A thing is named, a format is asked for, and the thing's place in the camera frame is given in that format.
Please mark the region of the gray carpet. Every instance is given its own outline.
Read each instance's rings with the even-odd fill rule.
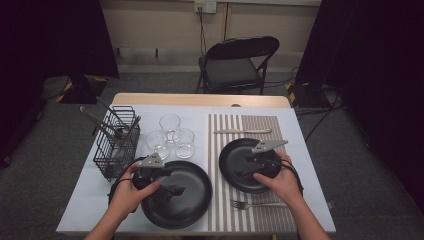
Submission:
[[[269,73],[267,80],[289,77]],[[107,84],[102,98],[110,103],[119,92],[194,93],[197,78],[198,73],[123,73]],[[44,96],[60,91],[65,81],[48,79]],[[284,86],[266,88],[264,94],[287,95]],[[335,100],[335,92],[327,94]],[[0,239],[79,239],[55,232],[57,211],[66,207],[94,141],[93,125],[79,107],[49,100],[11,155],[11,166],[0,169]],[[106,112],[100,105],[86,107],[100,116]],[[298,116],[305,137],[324,114]],[[366,143],[345,108],[332,111],[307,141],[324,195],[334,206],[333,239],[424,239],[422,214]]]

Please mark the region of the black round plate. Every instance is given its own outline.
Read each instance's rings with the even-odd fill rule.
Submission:
[[[281,167],[262,169],[248,159],[253,159],[252,149],[259,140],[240,138],[228,143],[219,155],[219,170],[227,182],[234,188],[246,193],[263,193],[269,188],[253,178],[253,173],[261,173],[268,177],[275,177]],[[279,159],[274,151],[267,152],[268,159]]]
[[[169,201],[145,198],[141,204],[146,217],[159,227],[179,229],[199,220],[209,207],[212,198],[212,184],[202,168],[188,161],[165,163],[172,169],[171,176],[159,177],[163,186],[185,187],[181,196]]]

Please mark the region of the glass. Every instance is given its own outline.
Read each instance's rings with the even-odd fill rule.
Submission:
[[[150,154],[157,153],[164,160],[169,155],[168,142],[166,135],[161,130],[155,130],[147,134],[146,145]]]
[[[194,154],[194,133],[187,128],[182,128],[173,134],[176,143],[175,154],[180,158],[189,158]]]
[[[180,130],[180,123],[180,117],[172,113],[166,114],[160,118],[159,125],[162,131],[166,134],[166,141],[168,141],[168,143],[178,141],[178,135],[174,136],[174,133]]]

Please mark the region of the wooden table edge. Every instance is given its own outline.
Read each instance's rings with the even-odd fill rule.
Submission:
[[[175,93],[118,93],[112,104],[290,108],[284,96]]]

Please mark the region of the knife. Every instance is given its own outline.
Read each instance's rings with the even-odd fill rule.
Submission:
[[[270,133],[272,129],[261,129],[261,130],[240,130],[240,129],[222,129],[214,131],[213,133]]]

